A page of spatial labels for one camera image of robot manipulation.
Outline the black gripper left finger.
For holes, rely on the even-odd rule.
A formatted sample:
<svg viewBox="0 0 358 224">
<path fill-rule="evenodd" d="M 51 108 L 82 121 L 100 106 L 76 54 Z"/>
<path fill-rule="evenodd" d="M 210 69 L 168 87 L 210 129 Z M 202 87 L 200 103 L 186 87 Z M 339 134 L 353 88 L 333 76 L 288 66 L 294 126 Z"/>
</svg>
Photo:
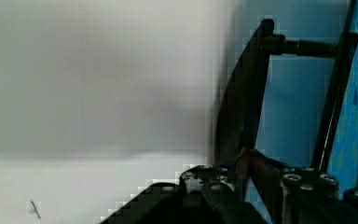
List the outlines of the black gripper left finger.
<svg viewBox="0 0 358 224">
<path fill-rule="evenodd" d="M 268 160 L 245 148 L 229 166 L 196 166 L 177 184 L 144 189 L 100 224 L 268 224 L 245 201 L 245 185 L 266 172 Z"/>
</svg>

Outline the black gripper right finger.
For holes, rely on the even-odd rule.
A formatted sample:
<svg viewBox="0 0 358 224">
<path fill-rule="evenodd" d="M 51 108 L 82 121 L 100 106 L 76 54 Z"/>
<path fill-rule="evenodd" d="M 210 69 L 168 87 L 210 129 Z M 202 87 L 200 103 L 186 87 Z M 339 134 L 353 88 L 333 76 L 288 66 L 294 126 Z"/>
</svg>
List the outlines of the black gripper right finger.
<svg viewBox="0 0 358 224">
<path fill-rule="evenodd" d="M 338 180 L 250 151 L 250 177 L 273 224 L 358 224 L 358 189 L 338 198 Z"/>
</svg>

